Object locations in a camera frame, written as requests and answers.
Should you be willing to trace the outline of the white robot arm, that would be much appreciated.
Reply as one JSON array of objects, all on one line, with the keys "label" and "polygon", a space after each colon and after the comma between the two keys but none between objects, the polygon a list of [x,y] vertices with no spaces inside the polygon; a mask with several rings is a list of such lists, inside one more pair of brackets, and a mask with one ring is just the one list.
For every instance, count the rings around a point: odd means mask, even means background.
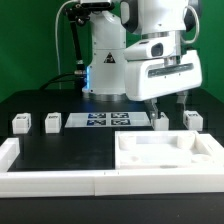
[{"label": "white robot arm", "polygon": [[156,99],[188,91],[202,83],[194,41],[184,32],[200,28],[201,0],[81,0],[90,14],[93,59],[84,94],[100,100],[145,101],[152,118]]}]

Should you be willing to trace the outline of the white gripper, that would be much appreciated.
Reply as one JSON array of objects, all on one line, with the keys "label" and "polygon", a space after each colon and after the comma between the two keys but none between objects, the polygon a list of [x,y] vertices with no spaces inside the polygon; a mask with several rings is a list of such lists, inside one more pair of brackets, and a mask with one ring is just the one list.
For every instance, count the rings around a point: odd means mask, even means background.
[{"label": "white gripper", "polygon": [[159,117],[156,97],[178,92],[177,103],[185,104],[185,90],[202,83],[197,51],[187,50],[179,61],[177,56],[177,45],[165,39],[141,40],[124,50],[126,95],[133,101],[146,100],[151,119]]}]

